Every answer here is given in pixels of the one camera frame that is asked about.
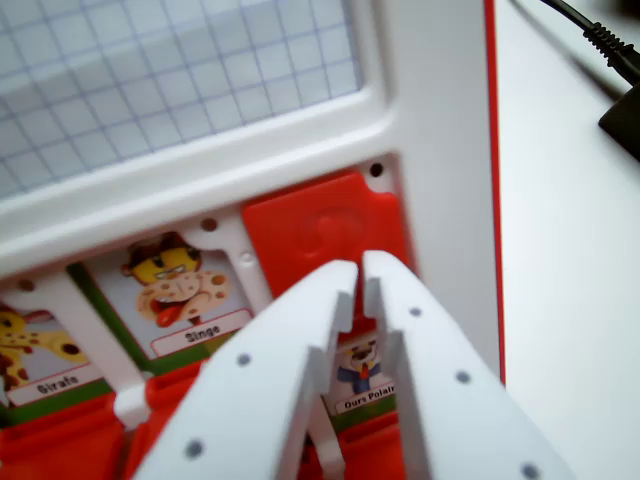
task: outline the grid paper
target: grid paper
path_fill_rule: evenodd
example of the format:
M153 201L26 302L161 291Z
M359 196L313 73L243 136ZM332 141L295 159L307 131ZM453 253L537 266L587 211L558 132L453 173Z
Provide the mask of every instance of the grid paper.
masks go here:
M0 0L0 199L361 86L342 0Z

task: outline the white plastic frame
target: white plastic frame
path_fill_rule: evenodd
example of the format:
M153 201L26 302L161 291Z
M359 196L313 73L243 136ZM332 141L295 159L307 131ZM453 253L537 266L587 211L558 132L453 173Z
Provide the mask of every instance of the white plastic frame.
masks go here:
M12 284L391 152L421 278L498 373L485 6L351 6L360 92L3 202L0 277Z

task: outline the black device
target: black device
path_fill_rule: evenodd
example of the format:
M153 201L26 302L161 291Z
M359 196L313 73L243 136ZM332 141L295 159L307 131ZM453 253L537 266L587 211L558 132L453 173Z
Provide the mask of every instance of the black device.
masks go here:
M608 60L608 65L631 85L631 90L604 114L599 125L640 161L640 53L633 45L625 44L602 24L591 22L566 2L541 1L580 27L583 36Z

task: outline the screw hole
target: screw hole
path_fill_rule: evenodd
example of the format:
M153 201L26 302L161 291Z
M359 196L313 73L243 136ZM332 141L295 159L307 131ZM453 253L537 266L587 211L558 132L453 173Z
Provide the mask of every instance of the screw hole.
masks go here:
M200 226L205 232L213 232L218 228L218 222L216 222L215 218L205 218L200 222Z
M184 454L188 459L194 459L199 457L204 450L204 446L200 440L191 440L187 444L187 448L184 450Z
M540 471L535 465L527 463L522 466L522 475L524 476L524 478L536 480L540 478Z
M458 373L456 373L456 380L458 380L460 383L469 383L471 381L471 375L469 375L464 370L460 370Z
M36 289L36 286L31 280L24 279L18 282L18 288L23 292L33 292Z
M249 362L251 362L251 356L248 353L241 353L238 355L238 365L244 367Z
M372 177L379 177L380 175L382 175L382 172L384 172L384 167L381 163L374 163L369 168L369 173Z

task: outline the red plastic flap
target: red plastic flap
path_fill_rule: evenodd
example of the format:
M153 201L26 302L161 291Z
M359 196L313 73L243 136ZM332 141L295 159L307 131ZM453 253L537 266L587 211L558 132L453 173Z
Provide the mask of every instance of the red plastic flap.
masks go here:
M112 479L124 445L115 394L0 433L0 479Z
M360 265L365 250L385 250L408 264L398 198L371 191L358 172L259 199L243 218L276 297L330 260ZM355 313L361 316L360 290Z
M125 468L125 478L131 478L136 473L142 459L191 388L201 366L202 362L192 363L165 375L154 377L147 382L146 396L152 410L151 417L138 427L133 437Z

